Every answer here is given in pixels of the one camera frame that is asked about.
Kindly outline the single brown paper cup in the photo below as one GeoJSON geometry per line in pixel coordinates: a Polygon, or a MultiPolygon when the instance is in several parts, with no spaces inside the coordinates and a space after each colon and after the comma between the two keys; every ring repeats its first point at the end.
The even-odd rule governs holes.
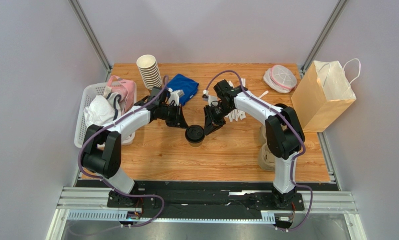
{"type": "Polygon", "coordinates": [[[203,144],[203,140],[199,140],[199,141],[189,141],[189,144],[193,147],[193,148],[198,148],[203,144]]]}

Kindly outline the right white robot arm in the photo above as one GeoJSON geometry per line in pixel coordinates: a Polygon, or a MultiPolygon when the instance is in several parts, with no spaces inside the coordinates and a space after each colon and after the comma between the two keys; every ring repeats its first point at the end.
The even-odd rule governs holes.
{"type": "Polygon", "coordinates": [[[297,192],[295,173],[297,158],[305,148],[305,135],[296,111],[287,106],[276,106],[255,97],[242,85],[234,88],[226,80],[214,87],[218,102],[204,107],[204,135],[221,129],[225,117],[234,110],[243,111],[265,128],[267,148],[275,157],[275,179],[270,201],[277,209],[291,206],[297,192]]]}

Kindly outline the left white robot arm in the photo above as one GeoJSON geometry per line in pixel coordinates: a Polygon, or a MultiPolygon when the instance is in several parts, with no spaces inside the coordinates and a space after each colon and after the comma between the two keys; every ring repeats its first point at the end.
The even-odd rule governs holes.
{"type": "Polygon", "coordinates": [[[182,90],[155,87],[119,119],[105,126],[91,125],[78,157],[82,173],[102,180],[130,207],[136,205],[141,198],[137,194],[139,185],[121,167],[123,141],[156,120],[165,121],[171,128],[187,129],[180,103],[183,96],[182,90]]]}

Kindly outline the black cup lid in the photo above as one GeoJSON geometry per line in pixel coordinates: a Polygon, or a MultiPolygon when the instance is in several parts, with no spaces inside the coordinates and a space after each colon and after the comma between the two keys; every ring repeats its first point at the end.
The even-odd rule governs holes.
{"type": "Polygon", "coordinates": [[[185,131],[185,138],[190,144],[201,144],[205,139],[204,128],[200,125],[191,125],[185,131]]]}

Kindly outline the brown paper bag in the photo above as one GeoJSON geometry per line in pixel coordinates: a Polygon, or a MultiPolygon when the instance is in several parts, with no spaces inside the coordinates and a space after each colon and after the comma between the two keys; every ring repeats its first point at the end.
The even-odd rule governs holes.
{"type": "Polygon", "coordinates": [[[322,133],[333,124],[356,100],[352,83],[361,76],[358,58],[345,65],[339,61],[315,60],[294,91],[291,101],[305,133],[322,133]],[[356,61],[358,74],[346,77],[346,67],[356,61]]]}

